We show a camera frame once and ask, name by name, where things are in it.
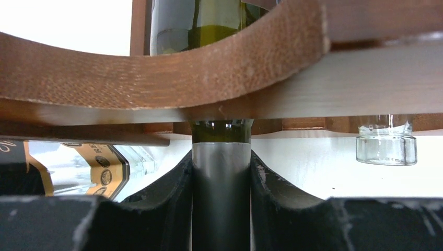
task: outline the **white wall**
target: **white wall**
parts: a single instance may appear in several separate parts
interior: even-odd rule
[[[0,31],[77,51],[129,55],[132,0],[0,0]]]
[[[0,31],[57,47],[129,55],[132,0],[1,0]],[[254,139],[252,148],[270,168],[320,198],[329,196],[443,197],[441,136],[417,137],[418,163],[388,167],[355,161],[354,138]],[[173,168],[189,140],[148,150],[159,173],[126,188],[140,190]]]

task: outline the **bottle lying sideways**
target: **bottle lying sideways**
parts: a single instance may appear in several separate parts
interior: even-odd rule
[[[115,200],[158,167],[142,146],[0,140],[0,195],[102,195]]]

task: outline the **wooden wine rack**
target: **wooden wine rack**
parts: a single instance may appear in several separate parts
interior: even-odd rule
[[[236,37],[156,57],[150,8],[133,1],[128,57],[0,33],[0,134],[161,146],[189,120],[254,118],[254,135],[279,137],[388,113],[443,129],[442,1],[285,0]]]

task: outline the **green glass bottle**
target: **green glass bottle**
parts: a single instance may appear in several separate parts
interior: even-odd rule
[[[266,12],[241,0],[154,0],[150,54],[209,45],[234,35]],[[190,123],[192,250],[250,250],[253,120]]]
[[[267,10],[240,0],[156,0],[150,54],[199,48],[229,37]],[[191,122],[192,142],[250,143],[253,120]]]

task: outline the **black foam rack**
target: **black foam rack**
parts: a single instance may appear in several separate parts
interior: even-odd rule
[[[189,250],[192,159],[116,203],[101,196],[0,196],[0,250]],[[252,152],[254,250],[443,250],[443,200],[321,200]]]

